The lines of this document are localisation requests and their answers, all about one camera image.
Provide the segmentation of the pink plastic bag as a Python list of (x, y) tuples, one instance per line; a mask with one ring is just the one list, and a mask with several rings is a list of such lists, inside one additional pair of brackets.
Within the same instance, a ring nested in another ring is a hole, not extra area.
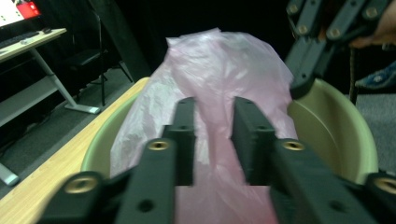
[(138, 164), (142, 148), (171, 123), (176, 103), (195, 100), (194, 185), (177, 190), (176, 224), (277, 224), (265, 186), (248, 186), (230, 140), (233, 99), (254, 102), (279, 138), (297, 133), (287, 113), (292, 75), (274, 49), (245, 33), (219, 29), (168, 39), (152, 74), (120, 126), (110, 173)]

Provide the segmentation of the computer monitor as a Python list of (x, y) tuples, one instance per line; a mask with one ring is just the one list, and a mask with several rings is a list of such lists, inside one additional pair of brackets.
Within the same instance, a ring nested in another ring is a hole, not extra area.
[(38, 18), (40, 9), (33, 0), (0, 0), (0, 28)]

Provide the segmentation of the white metal desk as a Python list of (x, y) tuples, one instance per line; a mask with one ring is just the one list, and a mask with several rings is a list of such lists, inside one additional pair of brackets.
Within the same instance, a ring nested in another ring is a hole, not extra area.
[(3, 102), (0, 102), (0, 127), (12, 121), (17, 116), (46, 99), (56, 91), (58, 91), (66, 100), (67, 104), (65, 107), (67, 109), (89, 114), (98, 114), (101, 111), (99, 107), (79, 105), (37, 51), (38, 47), (55, 40), (65, 32), (65, 28), (53, 29), (48, 34), (39, 31), (38, 35), (29, 38), (25, 44), (15, 43), (0, 49), (0, 63), (29, 52), (46, 74), (36, 83), (10, 96)]

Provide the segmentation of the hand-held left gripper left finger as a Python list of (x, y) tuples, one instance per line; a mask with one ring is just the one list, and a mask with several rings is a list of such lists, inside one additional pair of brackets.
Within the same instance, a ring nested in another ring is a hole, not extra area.
[(193, 97), (177, 102), (172, 123), (165, 125), (162, 137), (173, 140), (177, 145), (177, 185), (191, 186), (193, 184), (193, 166), (195, 150)]

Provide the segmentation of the pale green plastic bin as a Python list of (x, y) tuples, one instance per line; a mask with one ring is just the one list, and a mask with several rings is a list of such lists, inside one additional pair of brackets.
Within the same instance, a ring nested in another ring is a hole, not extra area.
[[(114, 110), (103, 113), (105, 119), (88, 145), (80, 165), (82, 171), (109, 176), (110, 149), (130, 108), (149, 80), (145, 77)], [(359, 110), (336, 88), (317, 79), (311, 91), (293, 101), (288, 113), (298, 138), (341, 177), (361, 184), (378, 171), (378, 157), (372, 132)]]

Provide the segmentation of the blue cloth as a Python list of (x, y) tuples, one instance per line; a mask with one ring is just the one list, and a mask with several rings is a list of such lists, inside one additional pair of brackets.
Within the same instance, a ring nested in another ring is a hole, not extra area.
[(380, 90), (396, 86), (396, 61), (387, 67), (359, 79), (355, 86), (366, 90)]

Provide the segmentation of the black folding chair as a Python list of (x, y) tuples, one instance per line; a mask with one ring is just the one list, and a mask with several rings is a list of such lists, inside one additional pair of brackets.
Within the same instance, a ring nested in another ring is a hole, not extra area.
[(72, 38), (72, 55), (64, 60), (64, 67), (79, 75), (96, 75), (91, 84), (101, 88), (101, 103), (106, 104), (106, 72), (119, 68), (126, 78), (134, 80), (121, 65), (121, 60), (110, 55), (107, 42), (103, 39), (100, 17), (91, 9), (77, 13), (72, 19), (70, 34)]

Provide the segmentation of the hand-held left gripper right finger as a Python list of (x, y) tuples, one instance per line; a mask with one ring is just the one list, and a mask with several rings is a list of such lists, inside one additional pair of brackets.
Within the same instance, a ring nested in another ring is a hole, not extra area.
[(276, 130), (258, 106), (235, 97), (231, 141), (250, 186), (269, 185), (269, 155), (275, 140)]

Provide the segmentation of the black keyboard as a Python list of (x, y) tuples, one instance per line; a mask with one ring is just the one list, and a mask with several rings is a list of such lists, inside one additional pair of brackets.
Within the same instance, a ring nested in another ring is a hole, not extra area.
[(14, 45), (16, 43), (22, 43), (22, 44), (30, 43), (32, 41), (32, 38), (37, 35), (39, 35), (38, 31), (28, 32), (22, 35), (13, 36), (7, 40), (1, 41), (0, 49)]

